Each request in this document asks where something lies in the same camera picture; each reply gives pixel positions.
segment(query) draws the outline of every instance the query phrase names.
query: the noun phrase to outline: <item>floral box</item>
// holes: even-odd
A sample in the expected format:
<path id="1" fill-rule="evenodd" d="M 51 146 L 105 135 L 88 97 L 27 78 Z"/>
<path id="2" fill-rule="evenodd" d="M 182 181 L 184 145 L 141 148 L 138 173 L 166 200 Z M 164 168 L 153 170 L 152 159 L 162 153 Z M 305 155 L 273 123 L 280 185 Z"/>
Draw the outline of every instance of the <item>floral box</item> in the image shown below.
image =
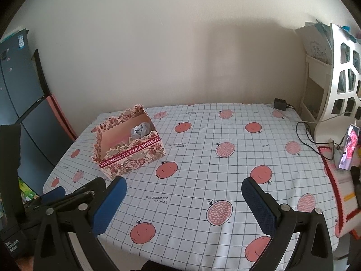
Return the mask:
<path id="1" fill-rule="evenodd" d="M 150 134 L 132 139 L 131 129 L 148 122 Z M 113 179 L 165 156 L 164 146 L 143 106 L 122 112 L 96 127 L 93 161 Z"/>

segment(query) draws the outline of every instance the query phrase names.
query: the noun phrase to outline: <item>white wall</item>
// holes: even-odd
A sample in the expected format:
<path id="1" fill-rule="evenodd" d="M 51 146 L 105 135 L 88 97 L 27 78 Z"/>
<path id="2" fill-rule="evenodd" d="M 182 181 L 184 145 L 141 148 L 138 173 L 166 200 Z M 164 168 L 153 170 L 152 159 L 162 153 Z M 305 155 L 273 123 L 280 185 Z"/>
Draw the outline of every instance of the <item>white wall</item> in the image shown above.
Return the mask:
<path id="1" fill-rule="evenodd" d="M 349 25 L 340 0 L 27 0 L 23 25 L 80 133 L 99 113 L 204 102 L 298 105 L 305 53 L 292 29 Z"/>

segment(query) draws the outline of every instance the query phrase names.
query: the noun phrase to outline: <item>phone screen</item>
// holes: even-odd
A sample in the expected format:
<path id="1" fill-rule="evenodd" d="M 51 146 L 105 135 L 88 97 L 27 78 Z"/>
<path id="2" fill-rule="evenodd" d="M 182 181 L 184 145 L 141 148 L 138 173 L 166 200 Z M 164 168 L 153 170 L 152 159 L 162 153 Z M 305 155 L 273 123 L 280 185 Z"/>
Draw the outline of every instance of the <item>phone screen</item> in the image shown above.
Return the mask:
<path id="1" fill-rule="evenodd" d="M 339 168 L 348 170 L 351 166 L 351 160 L 353 153 L 358 142 L 360 129 L 357 126 L 350 125 L 347 129 L 347 133 L 344 141 L 343 154 L 339 162 Z"/>

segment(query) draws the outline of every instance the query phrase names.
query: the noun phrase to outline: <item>hexagonal cutout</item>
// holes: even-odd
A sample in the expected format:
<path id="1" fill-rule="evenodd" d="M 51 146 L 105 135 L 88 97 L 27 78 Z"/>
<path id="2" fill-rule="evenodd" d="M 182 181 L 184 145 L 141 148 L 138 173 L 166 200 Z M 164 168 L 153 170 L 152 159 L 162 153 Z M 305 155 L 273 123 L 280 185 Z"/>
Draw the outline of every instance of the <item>hexagonal cutout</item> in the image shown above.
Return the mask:
<path id="1" fill-rule="evenodd" d="M 355 99 L 353 97 L 348 98 L 345 112 L 352 112 L 353 107 L 355 106 L 355 104 L 356 104 L 356 101 L 355 101 Z M 351 113 L 345 113 L 345 116 L 351 116 Z"/>
<path id="2" fill-rule="evenodd" d="M 334 102 L 331 114 L 340 115 L 344 99 L 338 99 Z"/>
<path id="3" fill-rule="evenodd" d="M 339 77 L 339 85 L 337 87 L 337 93 L 346 93 L 346 72 L 342 70 Z"/>
<path id="4" fill-rule="evenodd" d="M 350 62 L 350 47 L 344 42 L 341 44 L 341 64 Z"/>
<path id="5" fill-rule="evenodd" d="M 360 72 L 360 55 L 356 51 L 353 51 L 352 64 L 353 64 L 353 66 L 355 66 L 357 72 L 361 73 Z"/>
<path id="6" fill-rule="evenodd" d="M 348 91 L 351 92 L 355 88 L 356 75 L 353 73 L 352 69 L 348 70 Z"/>
<path id="7" fill-rule="evenodd" d="M 357 94 L 358 98 L 361 100 L 361 80 L 359 80 L 359 82 L 357 84 L 356 94 Z"/>
<path id="8" fill-rule="evenodd" d="M 356 114 L 355 114 L 355 118 L 356 118 L 357 120 L 360 120 L 360 118 L 361 118 L 361 107 L 358 107 L 358 108 L 357 108 L 357 111 L 356 111 Z"/>

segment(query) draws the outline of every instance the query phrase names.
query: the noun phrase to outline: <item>power adapter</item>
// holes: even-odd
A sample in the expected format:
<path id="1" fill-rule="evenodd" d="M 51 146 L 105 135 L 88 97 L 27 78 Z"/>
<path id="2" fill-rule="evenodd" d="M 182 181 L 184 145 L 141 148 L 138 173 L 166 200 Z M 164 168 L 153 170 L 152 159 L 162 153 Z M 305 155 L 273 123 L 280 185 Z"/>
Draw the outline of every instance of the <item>power adapter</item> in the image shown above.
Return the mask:
<path id="1" fill-rule="evenodd" d="M 286 111 L 287 102 L 285 100 L 275 98 L 273 103 L 273 108 L 281 111 Z"/>

